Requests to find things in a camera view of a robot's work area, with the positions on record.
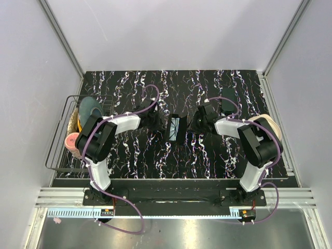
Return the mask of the dark green glasses case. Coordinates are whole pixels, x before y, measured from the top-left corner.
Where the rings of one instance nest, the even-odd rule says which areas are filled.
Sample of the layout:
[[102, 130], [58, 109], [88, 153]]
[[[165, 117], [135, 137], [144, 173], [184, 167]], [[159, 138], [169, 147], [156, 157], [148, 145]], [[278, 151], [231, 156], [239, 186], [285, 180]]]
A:
[[223, 88], [222, 90], [222, 113], [226, 116], [237, 112], [235, 106], [236, 94], [233, 88]]

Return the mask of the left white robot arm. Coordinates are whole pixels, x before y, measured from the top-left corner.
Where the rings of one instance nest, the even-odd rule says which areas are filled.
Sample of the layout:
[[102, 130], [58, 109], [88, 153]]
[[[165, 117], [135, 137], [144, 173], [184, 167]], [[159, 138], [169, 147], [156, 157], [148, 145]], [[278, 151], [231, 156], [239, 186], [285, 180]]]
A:
[[78, 107], [78, 120], [81, 131], [75, 147], [89, 172], [88, 197], [100, 205], [107, 205], [112, 200], [112, 193], [108, 190], [111, 180], [108, 176], [107, 157], [113, 147], [115, 136], [141, 128], [162, 130], [163, 123], [157, 100], [145, 99], [133, 112], [105, 116], [100, 103], [87, 96]]

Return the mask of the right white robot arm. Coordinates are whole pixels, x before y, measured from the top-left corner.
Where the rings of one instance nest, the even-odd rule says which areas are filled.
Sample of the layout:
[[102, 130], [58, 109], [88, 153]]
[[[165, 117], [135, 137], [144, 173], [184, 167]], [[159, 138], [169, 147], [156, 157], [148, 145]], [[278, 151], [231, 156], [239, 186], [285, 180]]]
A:
[[232, 194], [237, 203], [248, 205], [254, 200], [261, 181], [283, 152], [281, 129], [267, 114], [249, 120], [220, 117], [209, 103], [197, 107], [190, 128], [198, 133], [211, 133], [240, 140], [247, 165], [239, 187]]

